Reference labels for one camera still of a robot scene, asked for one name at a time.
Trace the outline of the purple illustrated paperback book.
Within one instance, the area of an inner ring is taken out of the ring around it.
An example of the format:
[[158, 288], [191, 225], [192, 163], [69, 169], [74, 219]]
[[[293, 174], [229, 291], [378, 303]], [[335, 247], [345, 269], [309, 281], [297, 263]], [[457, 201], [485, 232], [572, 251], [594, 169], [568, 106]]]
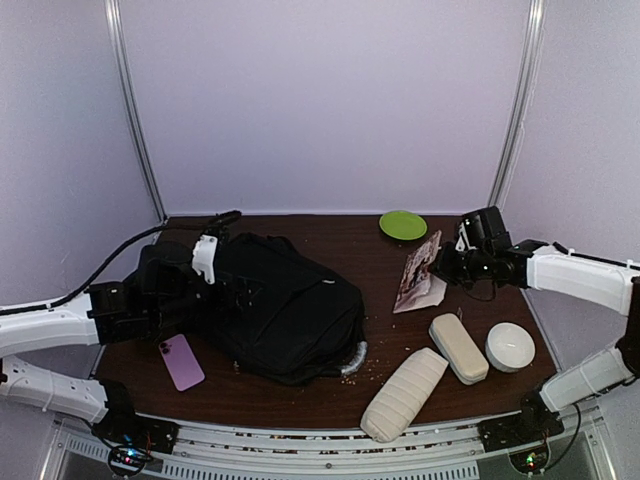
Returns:
[[407, 257], [394, 314], [438, 306], [444, 300], [447, 284], [429, 271], [439, 251], [441, 235], [437, 230]]

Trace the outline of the beige glasses case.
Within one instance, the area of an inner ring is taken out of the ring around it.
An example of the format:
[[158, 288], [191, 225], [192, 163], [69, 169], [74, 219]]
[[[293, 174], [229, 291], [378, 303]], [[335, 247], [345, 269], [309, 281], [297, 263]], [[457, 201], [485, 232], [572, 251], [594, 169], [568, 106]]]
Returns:
[[458, 316], [437, 316], [431, 322], [429, 335], [461, 383], [470, 386], [486, 379], [489, 363]]

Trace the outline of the black student backpack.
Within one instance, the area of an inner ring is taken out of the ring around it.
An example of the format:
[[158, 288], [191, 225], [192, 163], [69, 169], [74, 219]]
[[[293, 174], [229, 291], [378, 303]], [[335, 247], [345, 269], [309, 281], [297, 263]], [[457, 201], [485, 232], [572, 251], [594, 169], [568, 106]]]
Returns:
[[285, 385], [347, 377], [364, 364], [365, 307], [358, 287], [303, 256], [285, 237], [242, 233], [216, 254], [223, 273], [265, 282], [259, 318], [200, 320], [193, 332], [241, 369]]

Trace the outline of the pink smartphone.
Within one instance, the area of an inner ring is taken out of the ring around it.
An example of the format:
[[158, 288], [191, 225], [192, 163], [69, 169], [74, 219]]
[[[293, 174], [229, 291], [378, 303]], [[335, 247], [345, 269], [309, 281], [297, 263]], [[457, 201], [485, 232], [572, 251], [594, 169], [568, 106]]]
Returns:
[[205, 373], [183, 334], [161, 342], [159, 352], [177, 391], [184, 392], [205, 380]]

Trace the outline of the beige fabric pencil pouch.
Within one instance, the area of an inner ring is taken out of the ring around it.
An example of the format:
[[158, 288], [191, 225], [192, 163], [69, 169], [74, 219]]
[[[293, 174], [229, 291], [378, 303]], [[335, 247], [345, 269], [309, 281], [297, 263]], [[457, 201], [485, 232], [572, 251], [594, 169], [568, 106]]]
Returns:
[[360, 429], [376, 442], [395, 441], [419, 414], [448, 366], [428, 347], [409, 355], [365, 409]]

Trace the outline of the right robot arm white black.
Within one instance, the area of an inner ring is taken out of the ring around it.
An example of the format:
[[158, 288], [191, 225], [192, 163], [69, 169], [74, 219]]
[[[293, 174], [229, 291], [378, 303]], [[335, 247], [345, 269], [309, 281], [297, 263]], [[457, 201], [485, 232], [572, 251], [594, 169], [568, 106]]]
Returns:
[[639, 378], [639, 265], [578, 253], [558, 242], [515, 243], [496, 206], [464, 214], [454, 237], [437, 251], [429, 270], [451, 286], [551, 292], [608, 309], [626, 320], [622, 336], [578, 365], [546, 380], [537, 403], [513, 419], [519, 440], [535, 440], [551, 424], [551, 413]]

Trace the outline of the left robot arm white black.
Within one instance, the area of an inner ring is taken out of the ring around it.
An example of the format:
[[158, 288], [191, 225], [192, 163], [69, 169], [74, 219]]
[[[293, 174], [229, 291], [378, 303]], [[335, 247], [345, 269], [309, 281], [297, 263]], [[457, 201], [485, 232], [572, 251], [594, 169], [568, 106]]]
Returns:
[[12, 400], [106, 427], [123, 444], [137, 442], [144, 424], [127, 388], [23, 368], [16, 355], [70, 345], [160, 340], [183, 333], [227, 351], [267, 268], [240, 239], [220, 246], [203, 236], [188, 248], [160, 242], [142, 248], [122, 281], [88, 282], [73, 293], [1, 312], [1, 391]]

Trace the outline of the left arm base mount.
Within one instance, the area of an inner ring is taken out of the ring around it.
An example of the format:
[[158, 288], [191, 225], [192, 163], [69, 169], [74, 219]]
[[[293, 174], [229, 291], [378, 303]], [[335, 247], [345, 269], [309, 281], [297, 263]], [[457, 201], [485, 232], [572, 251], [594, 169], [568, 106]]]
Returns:
[[103, 380], [98, 385], [106, 395], [106, 414], [88, 426], [108, 448], [106, 462], [113, 474], [130, 478], [154, 460], [153, 453], [173, 452], [179, 433], [177, 423], [138, 414], [120, 382]]

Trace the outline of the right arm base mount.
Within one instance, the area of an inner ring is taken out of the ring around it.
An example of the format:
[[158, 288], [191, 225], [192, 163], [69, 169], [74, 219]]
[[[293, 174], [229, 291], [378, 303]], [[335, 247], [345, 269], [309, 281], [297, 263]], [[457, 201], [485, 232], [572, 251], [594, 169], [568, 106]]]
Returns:
[[486, 453], [507, 450], [511, 466], [529, 476], [548, 470], [549, 440], [564, 432], [559, 414], [551, 412], [538, 393], [527, 394], [518, 413], [483, 420], [477, 428]]

